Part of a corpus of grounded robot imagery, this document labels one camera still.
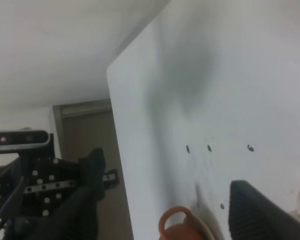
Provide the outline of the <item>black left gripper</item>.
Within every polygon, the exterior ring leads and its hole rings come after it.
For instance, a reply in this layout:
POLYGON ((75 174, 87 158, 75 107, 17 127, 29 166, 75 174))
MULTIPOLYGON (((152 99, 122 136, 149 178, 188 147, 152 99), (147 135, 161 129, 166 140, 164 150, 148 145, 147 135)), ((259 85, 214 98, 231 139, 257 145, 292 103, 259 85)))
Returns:
POLYGON ((0 218, 42 217, 53 213, 78 188, 88 188, 95 200, 119 185, 117 169, 106 171, 102 148, 77 162, 31 155, 22 172, 20 158, 0 166, 0 218))

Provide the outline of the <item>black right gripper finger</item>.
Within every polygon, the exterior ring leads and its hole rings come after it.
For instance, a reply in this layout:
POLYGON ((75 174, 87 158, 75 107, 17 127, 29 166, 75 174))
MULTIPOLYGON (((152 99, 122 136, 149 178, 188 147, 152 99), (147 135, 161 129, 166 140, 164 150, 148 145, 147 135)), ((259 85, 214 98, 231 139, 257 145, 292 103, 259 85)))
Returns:
POLYGON ((230 184, 228 225, 233 240, 300 240, 300 222, 245 180, 230 184))

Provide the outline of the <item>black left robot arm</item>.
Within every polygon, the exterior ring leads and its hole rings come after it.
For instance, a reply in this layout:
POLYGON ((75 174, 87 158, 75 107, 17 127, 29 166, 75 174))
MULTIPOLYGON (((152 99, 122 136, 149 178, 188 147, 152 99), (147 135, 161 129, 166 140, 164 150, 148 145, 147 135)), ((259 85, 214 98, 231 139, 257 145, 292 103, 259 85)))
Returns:
POLYGON ((0 231, 5 240, 95 240, 97 203, 119 184, 104 151, 71 162, 51 149, 0 147, 17 158, 0 166, 0 231))

